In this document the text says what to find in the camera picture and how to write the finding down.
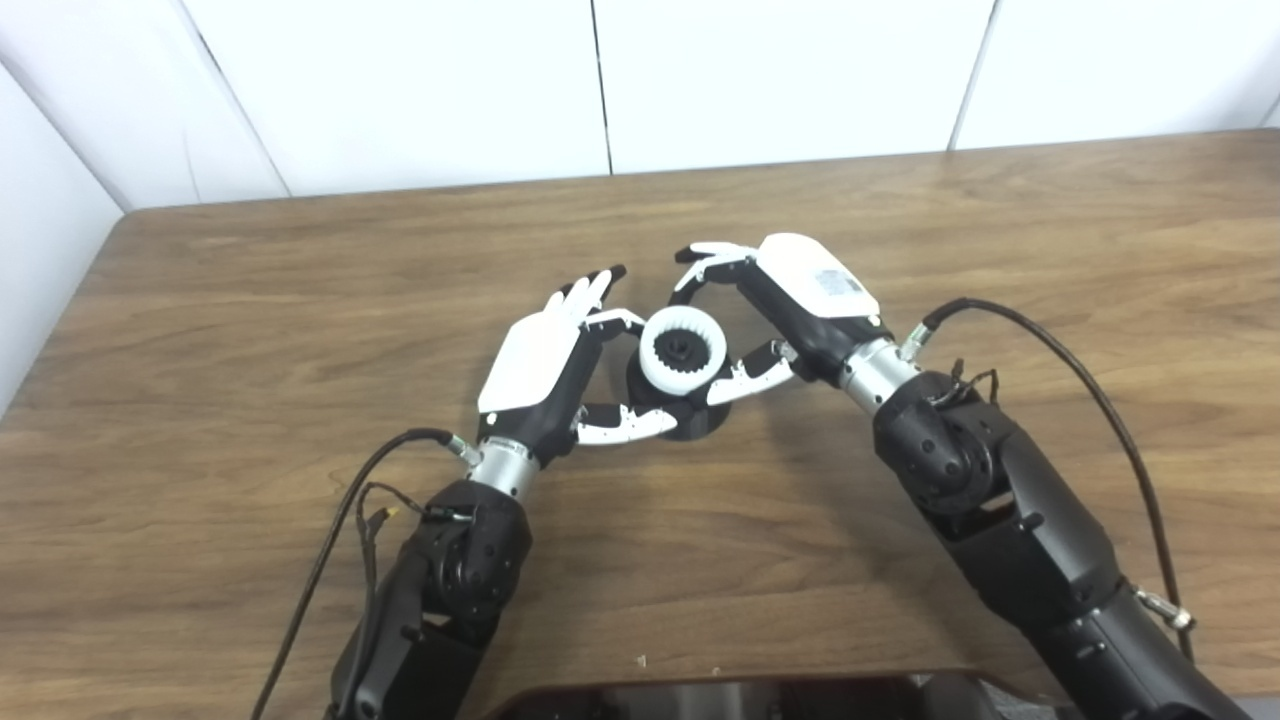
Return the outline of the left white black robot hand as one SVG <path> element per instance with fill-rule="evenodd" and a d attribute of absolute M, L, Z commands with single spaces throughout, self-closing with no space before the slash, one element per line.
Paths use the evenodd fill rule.
<path fill-rule="evenodd" d="M 605 346 L 645 327 L 628 309 L 605 307 L 625 274 L 613 265 L 564 284 L 508 329 L 477 397 L 479 441 L 515 442 L 547 468 L 577 445 L 626 445 L 677 427 L 680 406 L 584 398 Z"/>

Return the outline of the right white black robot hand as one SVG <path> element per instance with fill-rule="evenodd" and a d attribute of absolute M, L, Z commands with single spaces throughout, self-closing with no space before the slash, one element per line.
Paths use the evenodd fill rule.
<path fill-rule="evenodd" d="M 763 393 L 797 377 L 841 389 L 874 414 L 920 373 L 900 357 L 874 296 L 812 237 L 774 233 L 756 249 L 696 242 L 675 260 L 687 270 L 669 305 L 689 305 L 705 284 L 731 284 L 781 334 L 732 364 L 728 377 L 713 380 L 709 405 Z"/>

